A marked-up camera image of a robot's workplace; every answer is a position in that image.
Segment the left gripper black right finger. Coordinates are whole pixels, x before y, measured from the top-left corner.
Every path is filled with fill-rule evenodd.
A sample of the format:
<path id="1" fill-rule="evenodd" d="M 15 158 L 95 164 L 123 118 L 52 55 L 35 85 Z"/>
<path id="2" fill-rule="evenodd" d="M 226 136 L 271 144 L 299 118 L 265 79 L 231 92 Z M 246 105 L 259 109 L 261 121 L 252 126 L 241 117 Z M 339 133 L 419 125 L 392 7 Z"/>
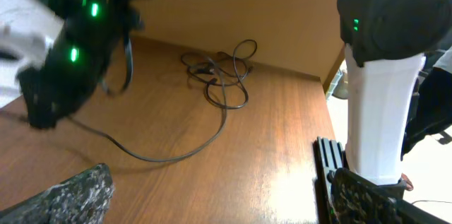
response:
<path id="1" fill-rule="evenodd" d="M 331 185 L 338 223 L 441 224 L 445 221 L 389 194 L 355 173 L 339 168 Z"/>

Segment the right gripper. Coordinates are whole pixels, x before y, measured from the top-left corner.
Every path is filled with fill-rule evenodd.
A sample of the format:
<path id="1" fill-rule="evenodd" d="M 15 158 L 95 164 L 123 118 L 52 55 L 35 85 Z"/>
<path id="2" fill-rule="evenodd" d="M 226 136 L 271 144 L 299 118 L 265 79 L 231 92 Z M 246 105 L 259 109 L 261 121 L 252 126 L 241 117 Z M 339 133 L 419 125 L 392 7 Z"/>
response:
<path id="1" fill-rule="evenodd" d="M 64 117 L 78 111 L 93 94 L 105 72 L 105 57 L 52 50 L 44 65 L 28 67 L 17 75 L 28 111 L 28 122 L 36 129 L 52 129 Z"/>

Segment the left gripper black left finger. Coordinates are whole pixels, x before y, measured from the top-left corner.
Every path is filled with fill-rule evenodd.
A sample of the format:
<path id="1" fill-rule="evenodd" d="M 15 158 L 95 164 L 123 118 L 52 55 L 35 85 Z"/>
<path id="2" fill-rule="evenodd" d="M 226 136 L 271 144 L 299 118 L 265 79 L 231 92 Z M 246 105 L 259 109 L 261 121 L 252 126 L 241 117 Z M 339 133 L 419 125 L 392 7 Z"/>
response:
<path id="1" fill-rule="evenodd" d="M 108 165 L 97 164 L 1 211 L 2 223 L 102 223 L 114 194 Z"/>

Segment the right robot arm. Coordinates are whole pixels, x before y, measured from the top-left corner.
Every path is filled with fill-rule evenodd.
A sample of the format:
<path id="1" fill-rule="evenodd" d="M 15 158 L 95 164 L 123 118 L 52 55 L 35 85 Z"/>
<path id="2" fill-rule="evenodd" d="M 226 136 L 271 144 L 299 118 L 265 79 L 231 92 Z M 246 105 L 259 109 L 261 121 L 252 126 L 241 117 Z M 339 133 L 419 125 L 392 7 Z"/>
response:
<path id="1" fill-rule="evenodd" d="M 50 129 L 93 94 L 119 40 L 141 28 L 132 0 L 36 0 L 64 24 L 55 41 L 1 29 L 1 50 L 24 57 L 18 73 L 27 121 Z M 397 184 L 409 101 L 424 53 L 451 29 L 451 0 L 337 0 L 351 66 L 349 169 L 379 186 Z"/>

